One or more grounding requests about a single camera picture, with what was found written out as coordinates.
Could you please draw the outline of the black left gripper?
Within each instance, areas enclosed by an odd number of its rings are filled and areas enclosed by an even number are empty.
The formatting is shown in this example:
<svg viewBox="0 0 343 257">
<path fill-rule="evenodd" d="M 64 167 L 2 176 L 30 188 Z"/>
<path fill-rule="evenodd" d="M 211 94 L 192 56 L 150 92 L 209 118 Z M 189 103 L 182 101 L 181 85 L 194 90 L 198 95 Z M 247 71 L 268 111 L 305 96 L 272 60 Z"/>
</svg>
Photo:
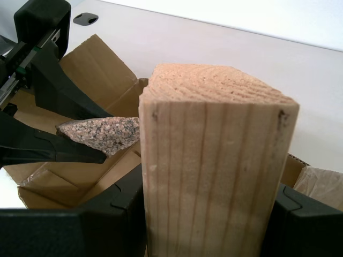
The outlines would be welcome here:
<svg viewBox="0 0 343 257">
<path fill-rule="evenodd" d="M 75 119 L 110 114 L 64 73 L 59 62 L 69 43 L 67 1 L 27 1 L 15 14 L 19 43 L 1 55 L 1 110 L 12 108 L 19 90 L 34 94 L 36 106 Z M 106 155 L 87 145 L 25 125 L 1 112 L 1 164 L 81 162 L 101 164 Z"/>
</svg>

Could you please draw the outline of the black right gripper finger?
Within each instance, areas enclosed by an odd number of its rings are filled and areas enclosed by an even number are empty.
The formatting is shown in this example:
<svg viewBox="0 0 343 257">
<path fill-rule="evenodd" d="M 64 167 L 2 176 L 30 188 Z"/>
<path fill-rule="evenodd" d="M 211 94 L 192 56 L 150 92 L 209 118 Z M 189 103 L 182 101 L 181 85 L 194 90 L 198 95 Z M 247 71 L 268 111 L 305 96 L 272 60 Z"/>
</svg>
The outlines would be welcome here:
<svg viewBox="0 0 343 257">
<path fill-rule="evenodd" d="M 342 211 L 280 184 L 260 255 L 342 257 Z"/>
<path fill-rule="evenodd" d="M 1 209 L 1 256 L 144 256 L 142 168 L 72 209 Z"/>
</svg>

